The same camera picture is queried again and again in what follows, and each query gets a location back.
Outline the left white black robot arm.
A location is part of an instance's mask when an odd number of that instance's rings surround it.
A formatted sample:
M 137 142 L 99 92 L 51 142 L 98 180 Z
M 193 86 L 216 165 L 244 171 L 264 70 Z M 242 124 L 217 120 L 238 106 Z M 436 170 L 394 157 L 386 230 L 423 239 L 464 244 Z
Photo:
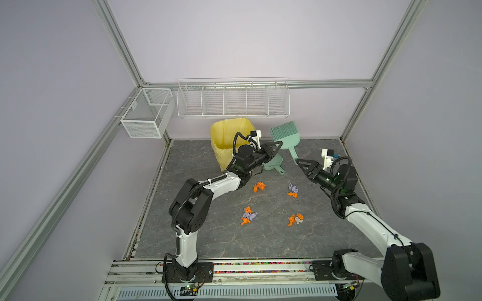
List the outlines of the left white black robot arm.
M 281 141 L 241 145 L 221 175 L 204 181 L 186 180 L 169 208 L 171 228 L 176 233 L 173 261 L 178 269 L 187 272 L 198 261 L 197 231 L 206 221 L 212 201 L 243 188 L 252 171 L 273 160 L 282 146 Z

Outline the green plastic dustpan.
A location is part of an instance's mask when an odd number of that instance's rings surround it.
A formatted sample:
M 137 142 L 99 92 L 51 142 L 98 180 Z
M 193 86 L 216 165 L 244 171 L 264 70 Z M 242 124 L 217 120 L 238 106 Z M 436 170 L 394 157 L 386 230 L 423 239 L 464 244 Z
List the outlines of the green plastic dustpan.
M 276 154 L 268 163 L 263 165 L 263 170 L 271 171 L 276 170 L 279 174 L 284 175 L 285 170 L 282 168 L 283 157 L 280 154 Z

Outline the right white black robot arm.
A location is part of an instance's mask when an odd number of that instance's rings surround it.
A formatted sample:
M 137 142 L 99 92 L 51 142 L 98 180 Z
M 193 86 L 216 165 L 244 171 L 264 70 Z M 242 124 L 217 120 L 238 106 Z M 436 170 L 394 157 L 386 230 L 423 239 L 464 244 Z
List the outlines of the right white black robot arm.
M 331 260 L 334 276 L 358 275 L 381 287 L 390 300 L 440 297 L 432 250 L 395 231 L 356 194 L 358 175 L 351 158 L 336 159 L 337 169 L 324 169 L 319 162 L 309 159 L 296 162 L 305 176 L 329 197 L 336 216 L 356 226 L 383 256 L 376 260 L 353 248 L 337 250 Z

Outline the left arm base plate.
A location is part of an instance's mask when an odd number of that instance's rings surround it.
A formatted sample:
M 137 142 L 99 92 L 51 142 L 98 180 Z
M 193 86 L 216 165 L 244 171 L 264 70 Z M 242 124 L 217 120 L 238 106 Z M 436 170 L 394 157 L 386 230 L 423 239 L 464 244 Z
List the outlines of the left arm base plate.
M 177 262 L 169 262 L 163 271 L 163 282 L 167 280 L 168 283 L 211 283 L 214 276 L 214 263 L 195 262 L 189 267 L 182 267 Z

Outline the green hand brush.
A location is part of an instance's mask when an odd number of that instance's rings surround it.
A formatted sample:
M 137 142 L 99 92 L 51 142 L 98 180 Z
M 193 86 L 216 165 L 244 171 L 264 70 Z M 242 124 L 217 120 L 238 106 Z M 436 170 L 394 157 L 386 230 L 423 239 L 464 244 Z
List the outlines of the green hand brush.
M 298 155 L 295 147 L 301 142 L 301 135 L 294 121 L 284 123 L 279 126 L 270 128 L 273 141 L 282 142 L 281 149 L 288 150 L 297 163 Z

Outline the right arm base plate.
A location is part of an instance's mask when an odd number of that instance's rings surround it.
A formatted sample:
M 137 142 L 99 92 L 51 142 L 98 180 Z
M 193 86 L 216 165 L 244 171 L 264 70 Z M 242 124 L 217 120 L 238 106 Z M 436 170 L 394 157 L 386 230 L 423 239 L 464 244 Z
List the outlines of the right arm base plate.
M 315 280 L 339 280 L 339 281 L 357 281 L 358 278 L 352 274 L 348 273 L 346 270 L 336 269 L 331 259 L 314 260 L 309 265 L 309 271 L 313 272 Z

